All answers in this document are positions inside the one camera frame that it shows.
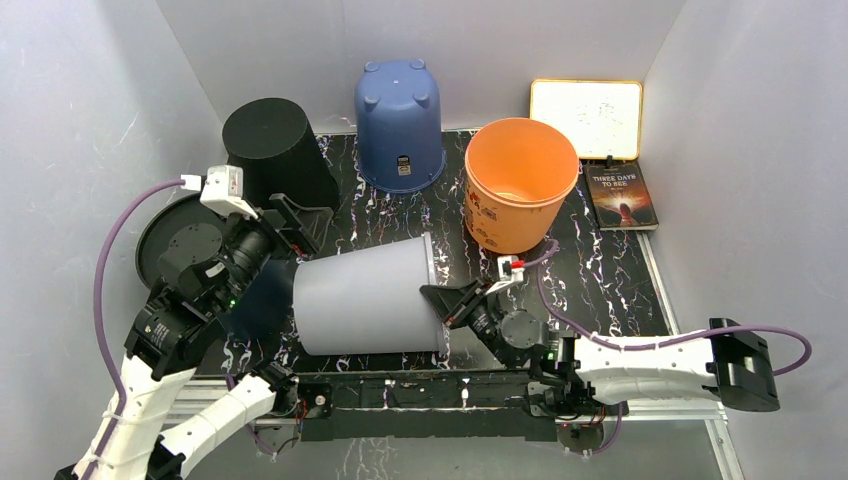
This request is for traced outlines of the grey plastic bucket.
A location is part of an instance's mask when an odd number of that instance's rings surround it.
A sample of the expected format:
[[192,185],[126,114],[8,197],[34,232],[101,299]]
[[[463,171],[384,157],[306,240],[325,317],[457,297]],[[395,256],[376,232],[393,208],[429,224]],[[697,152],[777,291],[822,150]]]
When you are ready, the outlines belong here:
[[420,288],[437,285],[431,234],[300,264],[293,314],[311,356],[447,351]]

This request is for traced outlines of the large dark blue bucket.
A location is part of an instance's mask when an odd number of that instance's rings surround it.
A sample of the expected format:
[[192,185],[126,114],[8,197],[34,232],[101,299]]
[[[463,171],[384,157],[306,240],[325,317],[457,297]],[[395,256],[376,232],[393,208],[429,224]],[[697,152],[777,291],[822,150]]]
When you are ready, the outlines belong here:
[[[160,278],[158,258],[179,230],[194,223],[207,223],[221,230],[225,221],[202,206],[197,194],[166,206],[147,224],[136,249],[136,270],[145,287],[151,289]],[[293,280],[298,264],[293,260],[270,259],[257,275],[241,303],[219,322],[237,340],[258,340],[283,329],[292,311]]]

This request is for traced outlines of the black ribbed plastic bucket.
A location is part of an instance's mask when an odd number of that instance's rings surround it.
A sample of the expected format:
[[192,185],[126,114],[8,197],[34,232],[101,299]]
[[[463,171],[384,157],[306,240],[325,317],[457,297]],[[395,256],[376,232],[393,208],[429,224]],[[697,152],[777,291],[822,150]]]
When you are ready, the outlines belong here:
[[338,184],[297,103],[270,97],[244,104],[224,122],[222,140],[253,205],[268,208],[271,196],[284,194],[303,207],[339,208]]

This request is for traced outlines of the light blue plastic bucket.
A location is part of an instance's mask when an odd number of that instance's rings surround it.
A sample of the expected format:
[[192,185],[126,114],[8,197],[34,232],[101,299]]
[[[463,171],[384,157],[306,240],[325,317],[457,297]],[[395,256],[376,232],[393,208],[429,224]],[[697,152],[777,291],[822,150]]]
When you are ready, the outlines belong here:
[[368,62],[354,91],[358,168],[371,186],[409,194],[445,166],[440,91],[422,59]]

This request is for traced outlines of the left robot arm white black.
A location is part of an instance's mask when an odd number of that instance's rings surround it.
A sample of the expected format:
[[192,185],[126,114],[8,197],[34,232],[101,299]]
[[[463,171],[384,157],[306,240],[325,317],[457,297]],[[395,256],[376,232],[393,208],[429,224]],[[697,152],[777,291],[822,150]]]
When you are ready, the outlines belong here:
[[190,196],[159,213],[139,256],[156,279],[133,321],[125,356],[109,370],[116,391],[88,451],[60,479],[184,479],[237,431],[268,413],[303,412],[296,377],[271,360],[183,423],[165,427],[178,394],[209,347],[224,338],[221,318],[253,291],[271,261],[315,253],[333,212],[282,194],[250,215],[220,214]]

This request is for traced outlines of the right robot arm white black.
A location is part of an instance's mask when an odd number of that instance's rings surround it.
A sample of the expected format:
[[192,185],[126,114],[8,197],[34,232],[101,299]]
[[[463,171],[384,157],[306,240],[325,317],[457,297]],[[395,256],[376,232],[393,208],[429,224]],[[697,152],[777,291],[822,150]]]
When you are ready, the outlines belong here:
[[615,340],[555,330],[523,309],[507,312],[479,281],[419,291],[447,328],[471,330],[504,367],[526,370],[527,404],[542,415],[586,415],[641,399],[780,408],[767,341],[730,319],[713,318],[690,334]]

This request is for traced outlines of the Three Days To See book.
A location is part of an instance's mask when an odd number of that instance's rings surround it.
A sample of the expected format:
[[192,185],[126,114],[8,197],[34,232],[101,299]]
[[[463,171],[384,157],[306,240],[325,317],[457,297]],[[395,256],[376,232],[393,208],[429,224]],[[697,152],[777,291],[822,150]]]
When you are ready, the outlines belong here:
[[643,172],[637,160],[589,163],[587,187],[601,231],[653,231],[659,226]]

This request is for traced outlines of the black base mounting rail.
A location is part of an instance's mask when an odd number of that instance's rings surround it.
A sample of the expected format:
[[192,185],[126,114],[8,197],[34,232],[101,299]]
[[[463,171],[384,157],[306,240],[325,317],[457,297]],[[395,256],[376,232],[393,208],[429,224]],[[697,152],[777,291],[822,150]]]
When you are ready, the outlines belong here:
[[604,424],[629,413],[576,383],[531,381],[522,370],[327,372],[302,374],[299,402],[307,441],[365,437],[577,438],[596,447]]

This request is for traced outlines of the small whiteboard yellow frame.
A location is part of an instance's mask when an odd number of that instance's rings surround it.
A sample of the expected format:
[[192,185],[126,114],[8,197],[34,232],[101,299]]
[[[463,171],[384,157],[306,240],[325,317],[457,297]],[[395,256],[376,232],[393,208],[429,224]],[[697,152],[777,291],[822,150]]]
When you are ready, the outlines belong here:
[[637,81],[536,79],[530,118],[562,133],[585,160],[640,155],[643,86]]

